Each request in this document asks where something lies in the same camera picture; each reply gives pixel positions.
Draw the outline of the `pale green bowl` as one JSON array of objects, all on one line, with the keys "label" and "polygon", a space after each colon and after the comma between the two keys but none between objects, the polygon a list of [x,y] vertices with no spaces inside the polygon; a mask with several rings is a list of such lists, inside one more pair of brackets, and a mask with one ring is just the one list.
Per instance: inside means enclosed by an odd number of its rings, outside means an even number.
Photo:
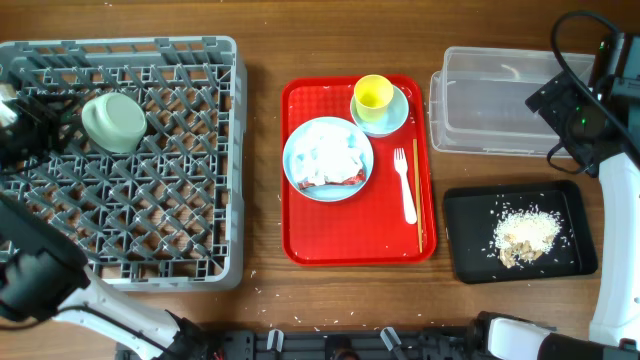
[{"label": "pale green bowl", "polygon": [[88,101],[81,113],[90,139],[112,153],[133,153],[147,130],[138,103],[121,93],[108,93]]}]

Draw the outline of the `yellow plastic cup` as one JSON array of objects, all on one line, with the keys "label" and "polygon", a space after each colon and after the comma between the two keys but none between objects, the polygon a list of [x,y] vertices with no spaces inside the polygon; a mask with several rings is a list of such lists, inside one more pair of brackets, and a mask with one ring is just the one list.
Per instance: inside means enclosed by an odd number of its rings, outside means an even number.
[{"label": "yellow plastic cup", "polygon": [[394,87],[382,75],[366,75],[355,84],[356,112],[365,122],[377,122],[387,112],[394,97]]}]

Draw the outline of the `red snack wrapper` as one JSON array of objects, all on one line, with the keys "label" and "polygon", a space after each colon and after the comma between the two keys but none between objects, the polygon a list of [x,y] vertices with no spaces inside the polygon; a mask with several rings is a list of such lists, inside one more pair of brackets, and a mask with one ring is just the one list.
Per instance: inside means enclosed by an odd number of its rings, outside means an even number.
[{"label": "red snack wrapper", "polygon": [[366,180],[366,174],[363,170],[360,170],[356,175],[344,179],[342,181],[328,181],[326,179],[320,180],[309,180],[305,179],[298,183],[298,188],[300,190],[304,190],[311,187],[317,186],[325,186],[325,185],[337,185],[337,186],[349,186],[356,185],[359,183],[363,183]]}]

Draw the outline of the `white paper napkin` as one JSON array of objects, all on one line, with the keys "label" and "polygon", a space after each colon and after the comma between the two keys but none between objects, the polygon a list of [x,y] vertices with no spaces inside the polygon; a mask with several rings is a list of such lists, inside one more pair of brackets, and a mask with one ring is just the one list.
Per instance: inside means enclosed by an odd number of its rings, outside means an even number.
[{"label": "white paper napkin", "polygon": [[362,151],[350,144],[349,129],[314,123],[292,143],[292,177],[296,185],[305,180],[342,181],[365,172]]}]

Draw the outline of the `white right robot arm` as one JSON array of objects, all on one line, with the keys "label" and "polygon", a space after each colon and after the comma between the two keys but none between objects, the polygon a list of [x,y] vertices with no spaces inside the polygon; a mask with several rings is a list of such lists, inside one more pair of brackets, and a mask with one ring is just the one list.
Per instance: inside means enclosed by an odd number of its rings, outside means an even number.
[{"label": "white right robot arm", "polygon": [[469,347],[497,359],[639,357],[639,169],[623,152],[599,164],[605,210],[602,276],[587,341],[481,313]]}]

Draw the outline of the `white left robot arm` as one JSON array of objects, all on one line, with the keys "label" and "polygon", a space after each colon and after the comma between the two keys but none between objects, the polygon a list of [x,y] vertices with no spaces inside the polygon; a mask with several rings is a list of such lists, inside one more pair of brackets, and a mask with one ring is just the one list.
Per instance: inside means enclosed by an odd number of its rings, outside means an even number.
[{"label": "white left robot arm", "polygon": [[[62,127],[77,128],[74,95],[1,98],[1,173],[42,157],[66,141]],[[4,331],[47,321],[70,323],[118,342],[141,359],[221,359],[219,342],[168,310],[148,307],[107,284],[67,236],[12,196],[1,197],[1,239],[17,253],[1,266]]]}]

